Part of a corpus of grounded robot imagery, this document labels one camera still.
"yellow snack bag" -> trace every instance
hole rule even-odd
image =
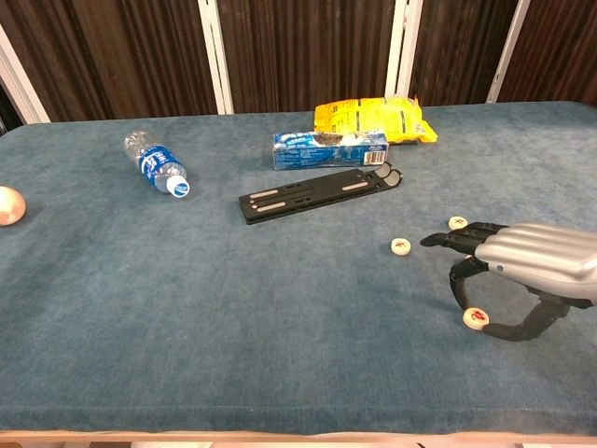
[[[315,108],[315,130],[320,133],[383,131],[390,143],[437,141],[437,134],[423,120],[416,98],[362,98],[319,105]]]

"barcode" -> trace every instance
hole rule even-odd
[[[381,165],[385,161],[385,151],[369,151],[365,153],[365,165]]]

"blue felt tablecloth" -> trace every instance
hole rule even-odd
[[[391,191],[247,226],[238,197],[339,169],[274,172],[271,135],[312,114],[24,126],[0,184],[0,429],[561,432],[597,435],[597,310],[508,343],[462,324],[452,215],[597,227],[597,109],[430,107],[434,145],[391,148]],[[121,148],[151,129],[192,191],[153,190]],[[394,256],[393,238],[413,248]],[[535,305],[490,274],[492,319]]]

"blue and white box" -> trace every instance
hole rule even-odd
[[[277,133],[273,136],[273,169],[381,165],[388,141],[375,133]]]

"water bottle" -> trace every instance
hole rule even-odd
[[[130,133],[124,139],[124,150],[156,189],[170,192],[175,198],[188,195],[187,171],[155,135],[146,131]]]

